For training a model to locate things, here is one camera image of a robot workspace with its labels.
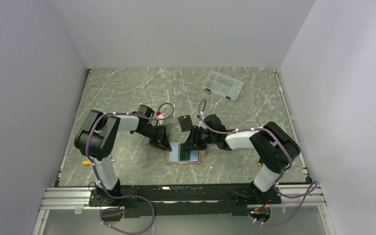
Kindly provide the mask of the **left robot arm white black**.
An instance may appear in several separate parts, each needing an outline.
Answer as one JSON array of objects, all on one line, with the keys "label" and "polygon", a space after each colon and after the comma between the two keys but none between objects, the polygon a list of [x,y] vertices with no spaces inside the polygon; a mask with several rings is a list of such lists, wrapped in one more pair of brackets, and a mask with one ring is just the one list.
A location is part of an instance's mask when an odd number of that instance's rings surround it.
[{"label": "left robot arm white black", "polygon": [[122,196],[121,183],[111,161],[118,132],[138,133],[149,139],[152,147],[172,150],[163,120],[166,118],[141,104],[131,113],[104,113],[91,110],[75,139],[74,146],[85,156],[96,176],[95,191],[106,204],[116,205]]}]

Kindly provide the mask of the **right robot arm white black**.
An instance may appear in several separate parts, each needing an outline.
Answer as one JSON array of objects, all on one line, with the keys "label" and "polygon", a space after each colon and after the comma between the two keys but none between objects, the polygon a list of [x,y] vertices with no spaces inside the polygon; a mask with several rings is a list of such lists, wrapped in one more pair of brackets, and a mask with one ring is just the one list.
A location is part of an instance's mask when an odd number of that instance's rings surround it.
[{"label": "right robot arm white black", "polygon": [[191,151],[205,150],[209,144],[225,151],[254,149],[263,165],[251,183],[250,196],[256,203],[269,197],[269,190],[301,153],[298,144],[273,121],[256,129],[241,130],[228,130],[215,114],[201,121],[204,126],[192,126],[186,142],[180,144],[179,160],[188,160]]}]

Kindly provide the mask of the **brown leather card holder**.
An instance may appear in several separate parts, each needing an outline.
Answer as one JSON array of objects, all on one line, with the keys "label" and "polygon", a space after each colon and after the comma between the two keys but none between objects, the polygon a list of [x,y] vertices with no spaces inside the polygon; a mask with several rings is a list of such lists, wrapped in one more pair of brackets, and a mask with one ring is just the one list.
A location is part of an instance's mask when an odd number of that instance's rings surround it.
[{"label": "brown leather card holder", "polygon": [[166,151],[166,163],[167,164],[200,164],[201,157],[205,156],[205,150],[190,150],[187,160],[180,160],[180,143],[171,142],[171,151]]}]

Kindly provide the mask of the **single black credit card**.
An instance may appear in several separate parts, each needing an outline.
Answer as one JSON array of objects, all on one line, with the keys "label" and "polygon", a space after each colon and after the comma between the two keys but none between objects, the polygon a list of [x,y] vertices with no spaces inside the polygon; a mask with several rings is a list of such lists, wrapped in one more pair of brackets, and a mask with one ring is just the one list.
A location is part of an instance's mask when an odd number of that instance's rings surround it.
[{"label": "single black credit card", "polygon": [[182,162],[190,160],[190,152],[195,150],[191,143],[181,143],[179,144],[180,152],[179,152],[179,160]]}]

